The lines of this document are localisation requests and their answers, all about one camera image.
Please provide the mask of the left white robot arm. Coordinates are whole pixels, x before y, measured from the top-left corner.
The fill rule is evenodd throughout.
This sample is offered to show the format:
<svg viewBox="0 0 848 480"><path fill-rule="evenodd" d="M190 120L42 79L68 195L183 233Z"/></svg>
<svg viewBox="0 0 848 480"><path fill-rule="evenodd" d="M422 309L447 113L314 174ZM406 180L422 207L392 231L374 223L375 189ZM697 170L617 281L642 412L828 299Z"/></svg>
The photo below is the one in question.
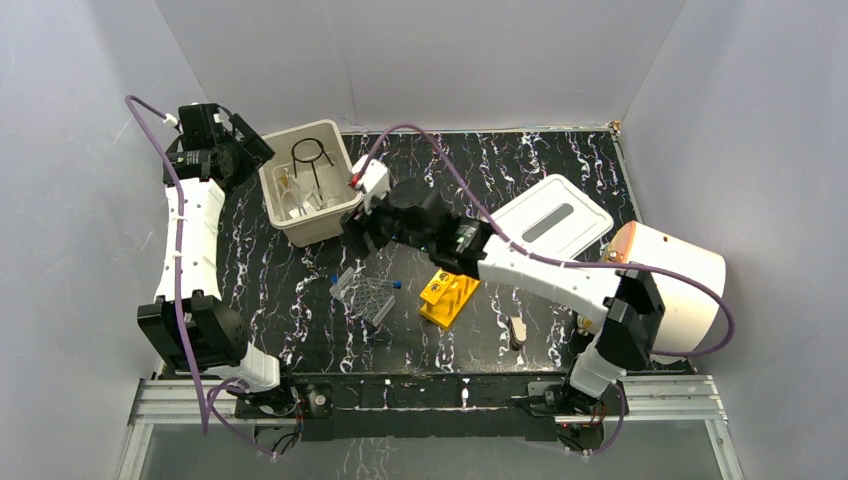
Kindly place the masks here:
<svg viewBox="0 0 848 480"><path fill-rule="evenodd" d="M247 323L222 300L217 275L219 219L226 196L274 152L238 114L217 103L179 107L158 117L177 136L154 146L163 162L168 226L154 299L137 322L175 371L235 378L275 416L294 411L297 387L282 379L279 359L248 338Z"/></svg>

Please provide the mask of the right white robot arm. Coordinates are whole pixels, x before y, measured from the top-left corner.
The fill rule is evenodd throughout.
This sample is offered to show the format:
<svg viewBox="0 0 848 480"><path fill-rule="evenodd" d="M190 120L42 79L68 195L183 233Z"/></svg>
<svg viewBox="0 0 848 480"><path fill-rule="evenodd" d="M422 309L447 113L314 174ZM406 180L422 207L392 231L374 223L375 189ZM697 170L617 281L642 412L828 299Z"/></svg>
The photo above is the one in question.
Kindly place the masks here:
<svg viewBox="0 0 848 480"><path fill-rule="evenodd" d="M563 387L565 405L577 414L590 413L610 385L649 362L665 305L644 265L545 262L502 239L494 221L462 215L438 191L409 181L371 195L340 224L343 239L361 257L390 242L403 244L448 273L518 287L599 326Z"/></svg>

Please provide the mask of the black wire ring stand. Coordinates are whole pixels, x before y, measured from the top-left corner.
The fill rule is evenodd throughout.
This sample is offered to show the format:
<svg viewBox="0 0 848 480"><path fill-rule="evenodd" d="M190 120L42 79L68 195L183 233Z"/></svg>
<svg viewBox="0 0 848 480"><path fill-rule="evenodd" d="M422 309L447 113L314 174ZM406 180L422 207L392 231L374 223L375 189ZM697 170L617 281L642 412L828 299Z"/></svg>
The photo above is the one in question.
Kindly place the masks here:
<svg viewBox="0 0 848 480"><path fill-rule="evenodd" d="M324 162L332 170L335 167L335 162L328 154L324 143L315 137L306 137L294 142L290 148L292 158L292 175L299 182L298 173L299 167L309 167L312 172L313 185L322 193L321 176L319 175L319 165Z"/></svg>

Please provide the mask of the white bin lid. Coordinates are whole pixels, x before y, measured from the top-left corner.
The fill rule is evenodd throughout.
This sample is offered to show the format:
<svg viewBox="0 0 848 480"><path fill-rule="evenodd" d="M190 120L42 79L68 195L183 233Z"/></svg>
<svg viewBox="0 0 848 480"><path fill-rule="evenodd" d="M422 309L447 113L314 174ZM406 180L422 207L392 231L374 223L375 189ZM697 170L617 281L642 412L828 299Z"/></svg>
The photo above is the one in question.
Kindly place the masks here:
<svg viewBox="0 0 848 480"><path fill-rule="evenodd" d="M613 219L565 176L549 175L492 214L525 249L573 260L613 227Z"/></svg>

